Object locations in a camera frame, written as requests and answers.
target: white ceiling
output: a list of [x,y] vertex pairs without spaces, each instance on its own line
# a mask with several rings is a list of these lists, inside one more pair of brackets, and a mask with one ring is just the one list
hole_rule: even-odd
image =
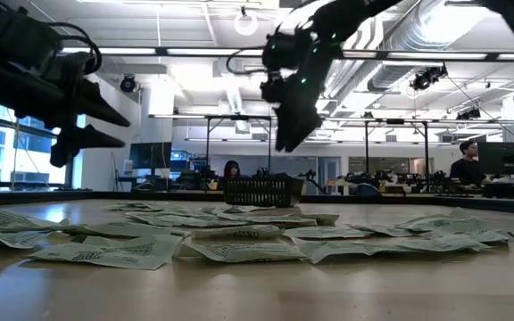
[[[382,15],[385,26],[390,26],[414,2],[414,0],[406,0],[385,12]],[[199,7],[90,4],[81,3],[78,0],[8,0],[6,3],[25,6],[32,16],[42,21],[53,19],[76,24],[83,28],[99,46],[245,47],[263,45],[266,35],[274,31],[287,12],[287,9],[256,11],[259,27],[251,36],[242,36],[234,28],[234,18],[239,13],[237,8],[209,7],[206,17],[204,10]],[[265,1],[265,3],[269,6],[276,5],[274,1]],[[491,15],[479,22],[449,49],[472,52],[514,51],[514,35],[501,17]],[[121,78],[122,75],[117,69],[123,64],[164,64],[182,89],[182,95],[176,98],[177,106],[190,107],[191,110],[192,105],[217,105],[219,100],[226,99],[224,86],[220,82],[223,78],[212,76],[214,61],[215,59],[209,58],[115,58],[110,62],[107,61],[108,70],[103,71],[109,74],[108,77]],[[259,61],[253,59],[251,64],[259,64]],[[447,69],[450,77],[454,78],[470,97],[484,95],[514,79],[514,64],[508,63],[455,62],[448,63]],[[148,77],[151,76],[138,75],[137,79],[148,82]],[[259,79],[240,78],[238,81],[244,99],[260,99]],[[487,81],[492,82],[491,89],[485,89]],[[405,94],[406,86],[407,83],[404,83],[397,88],[396,92],[400,92],[400,95],[384,95],[378,101],[382,108],[375,112],[387,112],[391,115],[390,110],[397,110],[393,117],[412,115],[410,110],[414,108],[414,100]],[[458,90],[451,81],[445,79],[428,92],[418,96],[415,107],[423,111],[444,111],[467,101],[467,95]],[[495,99],[485,104],[496,109],[501,103]]]

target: computer monitor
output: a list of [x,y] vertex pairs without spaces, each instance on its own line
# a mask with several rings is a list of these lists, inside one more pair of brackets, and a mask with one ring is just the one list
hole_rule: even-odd
[[130,146],[130,159],[135,169],[169,169],[171,143],[141,143]]
[[477,143],[484,174],[514,175],[514,143]]

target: black robotic arm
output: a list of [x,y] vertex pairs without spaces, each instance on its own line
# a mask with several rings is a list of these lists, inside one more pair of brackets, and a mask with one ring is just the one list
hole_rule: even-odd
[[[261,84],[263,99],[280,103],[276,149],[291,152],[322,119],[315,103],[324,91],[323,84],[332,61],[342,56],[340,45],[368,18],[402,0],[335,0],[321,6],[305,28],[293,35],[277,31],[268,36],[262,62],[268,81]],[[514,32],[514,0],[477,0],[502,15]],[[284,79],[280,69],[296,69]]]

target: ceiling duct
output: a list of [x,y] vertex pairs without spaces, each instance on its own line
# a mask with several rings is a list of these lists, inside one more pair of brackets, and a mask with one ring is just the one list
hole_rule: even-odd
[[[237,84],[235,75],[228,71],[227,63],[227,58],[220,58],[213,63],[213,76],[229,78],[230,81],[227,82],[225,88],[229,102],[229,112],[235,115],[242,115],[244,114],[243,99],[241,98],[239,85]],[[229,66],[231,66],[233,70],[243,69],[243,64],[238,59],[232,59]],[[251,134],[251,125],[247,121],[236,120],[236,134]]]
[[[442,51],[468,33],[487,12],[480,7],[446,6],[446,0],[422,0],[418,6],[385,39],[378,49],[394,51]],[[341,91],[348,95],[353,90],[385,92],[398,80],[409,76],[415,66],[384,65],[382,62],[364,62],[350,83]],[[366,81],[366,88],[359,85]]]

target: ceiling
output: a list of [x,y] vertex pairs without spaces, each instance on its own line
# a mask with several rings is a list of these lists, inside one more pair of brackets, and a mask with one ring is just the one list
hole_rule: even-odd
[[[261,8],[258,10],[248,4],[246,10],[257,20],[257,28],[250,36],[244,36],[236,31],[235,19],[240,13],[237,4],[224,7],[211,3],[190,6],[129,5],[116,4],[115,0],[8,0],[5,2],[11,6],[25,6],[38,20],[66,21],[76,24],[83,28],[99,46],[239,48],[263,45],[266,36],[274,31],[291,10],[291,6],[299,0],[280,2],[265,0],[261,1]],[[416,0],[405,0],[380,14],[377,21],[382,23],[383,35],[386,35],[394,23],[416,2]],[[242,27],[246,27],[250,24],[249,18],[242,18],[239,23]],[[514,52],[514,35],[499,15],[491,13],[449,45],[447,50]],[[175,100],[178,109],[183,112],[202,113],[202,111],[210,111],[211,108],[215,109],[220,101],[228,99],[225,87],[226,82],[231,80],[214,77],[216,60],[214,58],[116,57],[105,62],[102,77],[118,81],[123,74],[129,73],[133,66],[165,65],[178,84]],[[256,59],[241,59],[241,61],[244,66],[261,65]],[[411,89],[408,88],[409,79],[406,78],[404,81],[398,81],[394,88],[383,95],[378,95],[373,103],[361,106],[360,111],[373,111],[376,117],[411,117],[415,109],[419,117],[442,117],[450,109],[457,111],[461,108],[458,106],[467,102],[469,98],[477,98],[484,108],[497,112],[502,104],[500,98],[514,90],[514,63],[450,62],[446,67],[451,79],[442,79],[425,93],[417,95],[415,99]],[[157,77],[155,74],[138,74],[137,80],[147,86],[155,77]],[[259,89],[261,81],[262,76],[258,75],[252,78],[235,79],[239,94],[244,101],[261,99]],[[343,103],[343,97],[345,95],[339,98],[339,108],[343,111],[347,108],[355,110],[357,111],[355,115],[351,113],[346,115],[360,117],[354,106],[356,102],[352,100]],[[255,106],[258,106],[258,103],[247,105],[257,108]],[[266,103],[261,103],[261,107],[263,110],[260,113],[270,111],[270,106]]]

